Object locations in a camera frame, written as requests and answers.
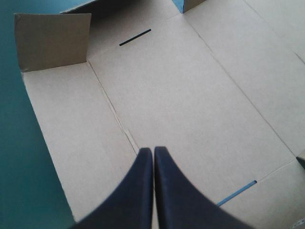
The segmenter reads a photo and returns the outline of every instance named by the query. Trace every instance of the green floor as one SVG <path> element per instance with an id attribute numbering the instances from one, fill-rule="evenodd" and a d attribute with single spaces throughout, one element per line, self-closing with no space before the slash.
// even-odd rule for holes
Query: green floor
<path id="1" fill-rule="evenodd" d="M 0 7 L 0 228 L 60 229 L 74 223 L 15 50 L 13 13 L 59 13 L 83 0 L 2 0 Z"/>

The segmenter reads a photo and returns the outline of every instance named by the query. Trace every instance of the box flap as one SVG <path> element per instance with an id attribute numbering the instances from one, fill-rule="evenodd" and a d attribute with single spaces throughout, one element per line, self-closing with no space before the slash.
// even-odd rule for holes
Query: box flap
<path id="1" fill-rule="evenodd" d="M 91 14 L 15 14 L 22 72 L 86 62 Z"/>

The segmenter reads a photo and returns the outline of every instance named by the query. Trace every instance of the crease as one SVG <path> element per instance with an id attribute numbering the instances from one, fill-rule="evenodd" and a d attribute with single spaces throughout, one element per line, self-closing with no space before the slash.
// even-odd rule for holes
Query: crease
<path id="1" fill-rule="evenodd" d="M 238 87 L 238 89 L 241 91 L 241 93 L 246 97 L 246 99 L 250 102 L 250 104 L 254 107 L 254 109 L 259 113 L 259 115 L 262 117 L 262 119 L 268 124 L 268 126 L 272 129 L 272 131 L 275 133 L 275 135 L 280 139 L 280 141 L 286 146 L 286 148 L 289 150 L 289 152 L 292 154 L 293 157 L 295 157 L 294 153 L 290 149 L 290 147 L 284 142 L 284 140 L 280 137 L 280 135 L 276 132 L 276 130 L 273 128 L 273 126 L 267 121 L 267 119 L 263 116 L 263 114 L 260 112 L 260 110 L 255 106 L 255 104 L 252 102 L 252 100 L 248 97 L 248 95 L 243 91 L 243 89 L 238 85 L 235 79 L 229 74 L 229 72 L 226 70 L 226 68 L 220 63 L 220 61 L 211 53 L 211 56 L 213 59 L 219 64 L 219 66 L 222 68 L 222 70 L 226 73 L 226 75 L 231 79 L 231 81 Z"/>
<path id="2" fill-rule="evenodd" d="M 299 60 L 300 60 L 303 64 L 305 64 L 305 61 L 304 61 L 296 52 L 294 52 L 294 54 L 299 58 Z"/>
<path id="3" fill-rule="evenodd" d="M 277 167 L 275 170 L 271 171 L 269 174 L 267 174 L 266 176 L 260 178 L 257 180 L 257 182 L 264 182 L 265 180 L 267 180 L 269 177 L 273 176 L 275 173 L 279 172 L 280 170 L 284 169 L 285 167 L 287 167 L 288 165 L 290 165 L 292 162 L 295 161 L 295 157 L 292 158 L 291 160 L 283 163 L 282 165 L 280 165 L 279 167 Z"/>
<path id="4" fill-rule="evenodd" d="M 135 142 L 135 140 L 133 139 L 132 135 L 128 133 L 128 130 L 126 131 L 126 129 L 124 128 L 124 126 L 123 126 L 123 124 L 122 124 L 122 122 L 121 122 L 121 120 L 120 120 L 120 118 L 119 118 L 119 116 L 118 116 L 118 114 L 117 114 L 117 112 L 116 112 L 116 110 L 115 110 L 115 107 L 114 107 L 113 103 L 111 102 L 111 100 L 110 100 L 108 94 L 106 93 L 106 91 L 105 91 L 105 89 L 104 89 L 104 87 L 103 87 L 103 85 L 102 85 L 100 79 L 98 78 L 98 76 L 97 76 L 97 74 L 96 74 L 96 72 L 95 72 L 95 70 L 94 70 L 94 68 L 93 68 L 93 66 L 92 66 L 92 64 L 91 64 L 91 62 L 90 62 L 89 60 L 88 60 L 88 64 L 89 64 L 89 66 L 91 67 L 91 69 L 92 69 L 92 71 L 93 71 L 93 73 L 94 73 L 96 79 L 97 79 L 98 82 L 99 82 L 99 86 L 100 86 L 100 89 L 101 89 L 101 91 L 102 91 L 102 94 L 104 95 L 104 97 L 105 97 L 105 99 L 106 99 L 106 101 L 107 101 L 107 104 L 108 104 L 108 106 L 110 107 L 110 109 L 111 109 L 111 111 L 112 111 L 112 114 L 113 114 L 113 116 L 114 116 L 114 118 L 115 118 L 117 124 L 119 125 L 119 128 L 121 129 L 122 133 L 125 135 L 125 137 L 126 137 L 127 141 L 129 142 L 129 144 L 130 144 L 132 150 L 133 150 L 134 153 L 137 155 L 137 149 L 136 149 L 136 147 L 135 147 L 134 144 L 133 144 L 133 142 Z"/>
<path id="5" fill-rule="evenodd" d="M 208 45 L 208 43 L 205 41 L 205 39 L 199 34 L 199 32 L 195 29 L 194 26 L 192 26 L 192 24 L 190 24 L 190 22 L 185 18 L 185 21 L 189 24 L 189 26 L 195 31 L 195 33 L 198 35 L 198 37 L 204 42 L 205 46 L 208 47 L 208 49 L 210 50 L 211 53 L 214 53 L 212 48 Z"/>

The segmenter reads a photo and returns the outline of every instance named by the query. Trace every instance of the cardboard edge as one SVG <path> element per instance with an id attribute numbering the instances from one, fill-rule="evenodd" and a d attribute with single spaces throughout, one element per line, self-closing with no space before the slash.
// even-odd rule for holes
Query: cardboard edge
<path id="1" fill-rule="evenodd" d="M 299 156 L 296 157 L 300 165 L 305 169 L 305 151 L 302 152 Z"/>

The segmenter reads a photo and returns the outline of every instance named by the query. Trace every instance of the cardboard box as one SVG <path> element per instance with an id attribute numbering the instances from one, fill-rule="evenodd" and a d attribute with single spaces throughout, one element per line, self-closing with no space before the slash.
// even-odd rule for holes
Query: cardboard box
<path id="1" fill-rule="evenodd" d="M 95 17 L 88 41 L 89 21 L 18 14 L 15 27 L 23 80 L 77 221 L 147 146 L 167 146 L 215 203 L 257 180 L 222 206 L 254 227 L 286 228 L 305 214 L 295 159 L 305 65 L 251 7 L 210 0 L 183 15 L 171 0 L 141 0 Z M 275 206 L 279 198 L 291 201 Z"/>

